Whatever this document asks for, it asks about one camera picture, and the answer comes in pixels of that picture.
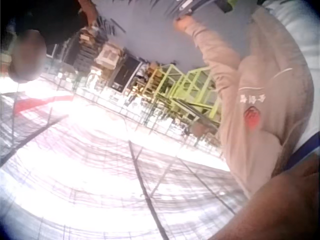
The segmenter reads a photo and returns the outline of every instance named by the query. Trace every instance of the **red logo patch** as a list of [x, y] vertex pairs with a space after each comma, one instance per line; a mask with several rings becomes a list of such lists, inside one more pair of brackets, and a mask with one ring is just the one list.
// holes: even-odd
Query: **red logo patch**
[[260, 122], [260, 111], [255, 107], [249, 107], [243, 114], [245, 124], [250, 128], [254, 129]]

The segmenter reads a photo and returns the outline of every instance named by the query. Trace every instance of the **beige uniform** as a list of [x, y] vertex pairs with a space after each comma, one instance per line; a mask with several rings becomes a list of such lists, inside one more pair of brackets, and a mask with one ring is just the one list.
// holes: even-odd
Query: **beige uniform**
[[222, 99], [223, 153], [248, 197], [282, 171], [314, 100], [306, 60], [286, 28], [261, 7], [249, 27], [244, 59], [201, 24], [186, 29], [211, 67]]

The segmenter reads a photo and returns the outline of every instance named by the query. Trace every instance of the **hand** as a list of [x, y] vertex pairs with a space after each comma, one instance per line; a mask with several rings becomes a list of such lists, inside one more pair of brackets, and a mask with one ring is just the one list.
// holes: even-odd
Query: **hand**
[[95, 24], [97, 18], [98, 18], [98, 11], [95, 7], [88, 9], [87, 11], [84, 11], [86, 15], [86, 19], [88, 21], [88, 26], [92, 26]]
[[319, 156], [311, 155], [267, 182], [210, 239], [308, 240], [318, 224]]
[[191, 26], [192, 24], [197, 23], [196, 20], [192, 16], [182, 16], [179, 19], [173, 22], [173, 26], [175, 29], [184, 32], [187, 27]]
[[78, 0], [78, 2], [86, 15], [88, 26], [92, 26], [98, 18], [98, 11], [95, 5], [90, 0]]

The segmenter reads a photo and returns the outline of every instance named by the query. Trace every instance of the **red object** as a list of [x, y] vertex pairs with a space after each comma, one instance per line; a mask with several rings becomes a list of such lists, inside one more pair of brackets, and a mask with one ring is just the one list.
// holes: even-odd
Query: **red object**
[[244, 112], [245, 124], [250, 129], [255, 129], [260, 122], [260, 111], [255, 107], [251, 106]]
[[43, 98], [43, 99], [27, 98], [27, 99], [19, 100], [15, 103], [14, 113], [17, 114], [17, 113], [20, 113], [21, 111], [43, 106], [48, 103], [53, 103], [58, 101], [71, 101], [72, 99], [73, 99], [72, 95], [55, 96], [55, 97], [52, 96], [52, 97]]

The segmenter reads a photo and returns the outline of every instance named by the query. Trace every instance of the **wire mesh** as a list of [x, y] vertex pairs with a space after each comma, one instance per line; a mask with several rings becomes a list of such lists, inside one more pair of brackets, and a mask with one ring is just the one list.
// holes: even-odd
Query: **wire mesh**
[[[56, 79], [40, 81], [65, 94]], [[15, 96], [28, 93], [1, 95], [1, 157], [69, 113], [0, 169], [1, 224], [14, 239], [207, 239], [246, 201], [228, 171], [182, 160], [183, 151], [199, 151], [190, 147], [197, 139], [164, 127], [148, 109], [137, 114], [76, 92], [75, 112], [44, 104], [14, 114]]]

